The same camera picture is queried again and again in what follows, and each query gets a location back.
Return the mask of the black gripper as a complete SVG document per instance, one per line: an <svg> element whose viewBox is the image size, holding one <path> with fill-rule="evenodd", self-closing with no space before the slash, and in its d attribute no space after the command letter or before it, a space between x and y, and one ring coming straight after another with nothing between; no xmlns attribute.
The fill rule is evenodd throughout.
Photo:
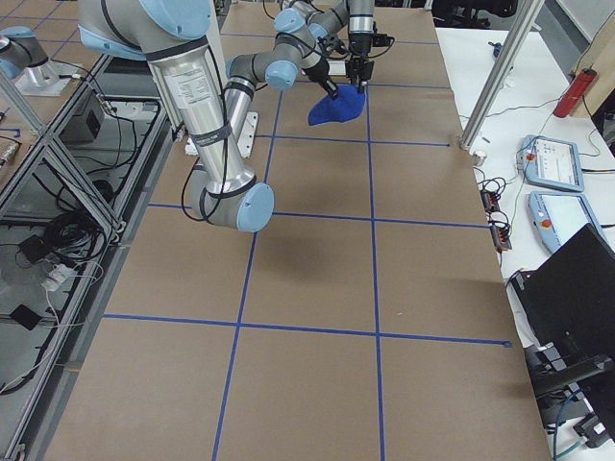
<svg viewBox="0 0 615 461"><path fill-rule="evenodd" d="M319 84L331 99L338 97L338 86L330 76L330 65L328 61L321 58L316 64L307 69L308 78Z"/></svg>
<svg viewBox="0 0 615 461"><path fill-rule="evenodd" d="M346 77L350 82L358 82L357 92L364 93L372 78L374 62L362 56L354 56L345 61Z"/></svg>

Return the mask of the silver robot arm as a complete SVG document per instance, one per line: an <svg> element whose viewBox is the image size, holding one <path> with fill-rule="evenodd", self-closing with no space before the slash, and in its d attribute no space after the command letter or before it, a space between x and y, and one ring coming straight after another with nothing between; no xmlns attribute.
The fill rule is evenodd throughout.
<svg viewBox="0 0 615 461"><path fill-rule="evenodd" d="M78 8L83 45L146 62L173 126L186 129L199 157L186 182L195 220L245 232L263 229L275 203L238 147L257 84L285 91L305 72L340 99L320 41L341 29L350 39L369 38L374 12L371 1L341 1L327 12L286 2L274 19L274 48L231 60L223 83L208 38L217 27L208 1L81 1Z"/></svg>
<svg viewBox="0 0 615 461"><path fill-rule="evenodd" d="M280 36L295 36L307 49L306 75L322 86L335 99L338 90L329 77L332 54L344 61L345 75L357 93L365 92L372 77L374 62L370 56L377 35L373 1L340 1L326 11L321 11L309 1L282 1L278 21L296 17L301 32L278 25Z"/></svg>

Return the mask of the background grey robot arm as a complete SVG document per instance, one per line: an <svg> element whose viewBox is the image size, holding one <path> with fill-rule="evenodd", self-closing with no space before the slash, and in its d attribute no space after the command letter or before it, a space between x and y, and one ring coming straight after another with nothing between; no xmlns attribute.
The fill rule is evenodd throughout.
<svg viewBox="0 0 615 461"><path fill-rule="evenodd" d="M75 67L51 61L25 26L1 31L1 70L25 96L58 97L71 80L80 77Z"/></svg>

